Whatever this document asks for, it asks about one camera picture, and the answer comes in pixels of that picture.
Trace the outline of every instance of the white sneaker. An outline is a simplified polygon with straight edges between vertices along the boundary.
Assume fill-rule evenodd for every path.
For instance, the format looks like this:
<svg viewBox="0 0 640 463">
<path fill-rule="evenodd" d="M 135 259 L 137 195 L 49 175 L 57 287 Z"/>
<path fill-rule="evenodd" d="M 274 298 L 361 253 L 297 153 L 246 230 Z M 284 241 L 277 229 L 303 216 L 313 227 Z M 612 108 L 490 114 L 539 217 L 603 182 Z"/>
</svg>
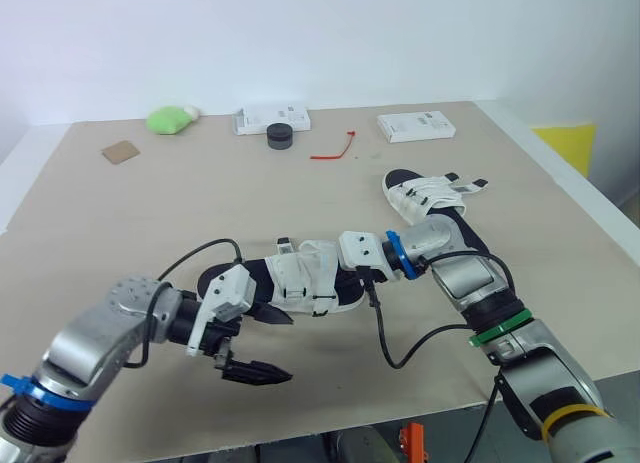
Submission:
<svg viewBox="0 0 640 463">
<path fill-rule="evenodd" d="M 452 186 L 459 176 L 447 173 L 444 176 L 425 178 L 411 170 L 392 170 L 382 179 L 382 191 L 387 200 L 410 225 L 420 223 L 432 208 L 455 208 L 464 215 L 466 205 L 463 194 L 477 193 L 487 181 L 475 180 L 469 185 Z"/>
</svg>

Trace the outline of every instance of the green sponge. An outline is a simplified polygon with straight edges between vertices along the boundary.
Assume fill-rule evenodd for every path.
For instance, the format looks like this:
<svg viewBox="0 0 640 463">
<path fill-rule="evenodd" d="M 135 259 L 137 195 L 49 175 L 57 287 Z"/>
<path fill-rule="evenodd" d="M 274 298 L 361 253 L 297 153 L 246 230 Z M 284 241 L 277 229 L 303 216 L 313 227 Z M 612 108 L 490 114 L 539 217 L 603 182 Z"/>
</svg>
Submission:
<svg viewBox="0 0 640 463">
<path fill-rule="evenodd" d="M 175 135 L 197 120 L 198 116 L 199 112 L 193 106 L 165 106 L 149 115 L 147 128 L 159 135 Z"/>
</svg>

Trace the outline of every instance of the beige tabletop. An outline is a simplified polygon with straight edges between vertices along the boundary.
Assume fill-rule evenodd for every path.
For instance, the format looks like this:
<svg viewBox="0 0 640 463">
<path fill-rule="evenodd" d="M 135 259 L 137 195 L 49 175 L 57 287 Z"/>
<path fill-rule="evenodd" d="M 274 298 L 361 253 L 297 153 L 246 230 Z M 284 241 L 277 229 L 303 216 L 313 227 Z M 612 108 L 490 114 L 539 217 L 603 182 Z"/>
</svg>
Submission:
<svg viewBox="0 0 640 463">
<path fill-rule="evenodd" d="M 383 113 L 441 110 L 453 139 L 388 144 Z M 30 374 L 53 336 L 130 274 L 157 275 L 187 250 L 233 237 L 248 258 L 273 254 L 277 237 L 335 239 L 344 230 L 382 234 L 405 226 L 381 179 L 409 168 L 489 180 L 467 198 L 465 218 L 507 261 L 518 294 L 594 377 L 638 368 L 638 267 L 592 219 L 473 103 L 310 112 L 313 129 L 286 151 L 265 136 L 235 136 L 230 117 L 206 117 L 178 136 L 143 121 L 71 127 L 0 238 L 0 370 Z M 341 160 L 311 154 L 342 150 Z M 100 153 L 130 140 L 141 154 L 114 166 Z M 193 288 L 228 248 L 177 270 Z M 430 276 L 380 286 L 396 358 L 426 331 L 461 322 Z M 222 381 L 206 357 L 157 345 L 142 370 L 123 370 L 82 426 L 71 462 L 140 461 L 323 432 L 483 401 L 495 367 L 465 331 L 425 345 L 401 371 L 380 352 L 368 305 L 293 326 L 247 318 L 237 358 L 276 364 L 288 383 Z M 5 397 L 6 389 L 0 390 Z"/>
</svg>

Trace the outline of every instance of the green ring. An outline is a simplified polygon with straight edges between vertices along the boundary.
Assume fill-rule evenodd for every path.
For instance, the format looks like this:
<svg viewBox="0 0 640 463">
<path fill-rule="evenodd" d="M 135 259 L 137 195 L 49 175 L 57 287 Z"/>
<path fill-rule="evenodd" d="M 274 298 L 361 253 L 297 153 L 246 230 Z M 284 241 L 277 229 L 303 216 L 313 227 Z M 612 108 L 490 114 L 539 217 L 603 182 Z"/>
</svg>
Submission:
<svg viewBox="0 0 640 463">
<path fill-rule="evenodd" d="M 498 326 L 494 326 L 493 328 L 482 332 L 479 335 L 472 336 L 471 338 L 469 338 L 469 343 L 471 343 L 471 345 L 475 347 L 483 345 L 487 341 L 491 341 L 494 338 L 497 338 L 498 336 L 504 335 L 505 333 L 509 332 L 519 324 L 527 321 L 529 318 L 531 318 L 531 316 L 531 312 L 525 308 L 520 313 L 517 313 L 508 320 L 503 321 Z"/>
</svg>

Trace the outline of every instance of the yellow paper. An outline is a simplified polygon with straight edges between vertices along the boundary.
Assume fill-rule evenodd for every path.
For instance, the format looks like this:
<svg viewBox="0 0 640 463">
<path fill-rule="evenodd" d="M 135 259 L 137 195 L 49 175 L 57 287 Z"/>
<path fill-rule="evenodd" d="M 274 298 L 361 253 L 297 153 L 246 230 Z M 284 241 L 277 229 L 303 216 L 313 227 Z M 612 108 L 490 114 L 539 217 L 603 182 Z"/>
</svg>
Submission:
<svg viewBox="0 0 640 463">
<path fill-rule="evenodd" d="M 596 125 L 534 128 L 533 131 L 583 176 L 589 176 Z"/>
</svg>

